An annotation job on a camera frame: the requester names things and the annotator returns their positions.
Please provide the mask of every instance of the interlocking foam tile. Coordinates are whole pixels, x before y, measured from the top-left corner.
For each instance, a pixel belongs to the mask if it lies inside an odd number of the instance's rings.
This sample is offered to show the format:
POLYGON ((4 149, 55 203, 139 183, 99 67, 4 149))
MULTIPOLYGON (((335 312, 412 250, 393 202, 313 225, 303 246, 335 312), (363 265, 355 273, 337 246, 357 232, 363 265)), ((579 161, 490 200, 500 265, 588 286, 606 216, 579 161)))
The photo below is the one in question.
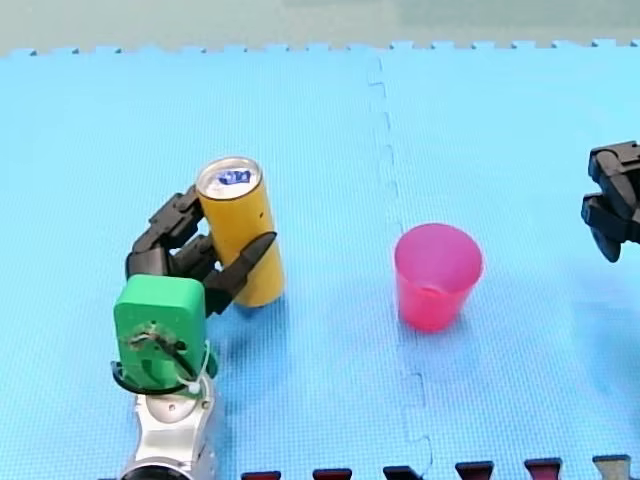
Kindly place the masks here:
POLYGON ((109 361, 124 258, 228 154, 265 170, 288 287, 210 320, 219 478, 410 465, 444 479, 492 461, 502 480, 560 457, 588 480, 594 455, 637 457, 640 249, 607 264, 580 202, 589 149, 640 137, 640 50, 594 45, 0 60, 0 478, 122 468, 136 424, 109 361), (487 266, 458 324, 423 337, 396 318, 391 253, 429 221, 471 233, 487 266))

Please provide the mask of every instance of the pink cup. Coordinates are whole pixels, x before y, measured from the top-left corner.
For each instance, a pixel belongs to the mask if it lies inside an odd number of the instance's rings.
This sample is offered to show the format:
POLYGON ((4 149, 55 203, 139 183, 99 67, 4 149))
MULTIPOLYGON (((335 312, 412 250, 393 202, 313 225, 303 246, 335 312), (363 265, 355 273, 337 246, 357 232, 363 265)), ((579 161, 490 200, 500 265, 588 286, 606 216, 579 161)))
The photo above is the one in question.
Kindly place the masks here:
POLYGON ((424 332, 453 323, 483 269, 476 242, 439 223, 405 233, 396 245, 394 261, 400 317, 424 332))

